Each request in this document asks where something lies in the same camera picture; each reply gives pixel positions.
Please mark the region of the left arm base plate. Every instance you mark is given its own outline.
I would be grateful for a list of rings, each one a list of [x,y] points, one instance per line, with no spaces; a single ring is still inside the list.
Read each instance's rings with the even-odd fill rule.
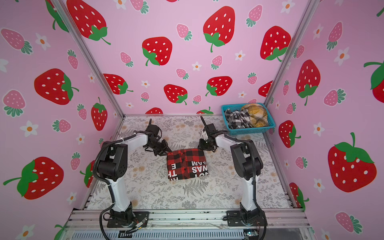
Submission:
[[[108,228],[146,228],[150,212],[114,213],[111,215]]]

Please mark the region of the red black plaid shirt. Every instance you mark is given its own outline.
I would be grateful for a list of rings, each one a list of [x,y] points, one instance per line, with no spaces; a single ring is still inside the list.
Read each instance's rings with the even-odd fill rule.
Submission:
[[[203,150],[184,149],[167,154],[168,179],[187,180],[209,175]]]

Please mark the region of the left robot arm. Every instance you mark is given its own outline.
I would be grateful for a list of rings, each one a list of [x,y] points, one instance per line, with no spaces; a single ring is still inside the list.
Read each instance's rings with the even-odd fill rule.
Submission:
[[[94,177],[104,182],[109,190],[112,205],[107,209],[109,221],[116,221],[124,227],[131,226],[135,221],[132,201],[129,200],[124,176],[128,169],[128,153],[143,147],[155,156],[165,156],[171,152],[167,141],[162,140],[161,129],[149,123],[144,131],[112,142],[105,142],[99,151],[94,167]]]

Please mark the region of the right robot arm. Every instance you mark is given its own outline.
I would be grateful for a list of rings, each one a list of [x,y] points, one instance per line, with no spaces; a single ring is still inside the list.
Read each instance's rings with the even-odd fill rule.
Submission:
[[[251,226],[258,218],[265,219],[265,212],[257,201],[258,179],[264,168],[263,161],[252,140],[240,140],[218,131],[214,124],[204,124],[198,149],[214,152],[223,148],[231,152],[236,173],[243,180],[243,196],[238,219]]]

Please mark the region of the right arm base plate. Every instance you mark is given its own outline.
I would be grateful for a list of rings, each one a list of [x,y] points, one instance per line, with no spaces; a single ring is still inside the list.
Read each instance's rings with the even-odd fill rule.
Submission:
[[[223,217],[230,227],[264,227],[268,225],[263,213],[259,210],[253,211],[227,211]]]

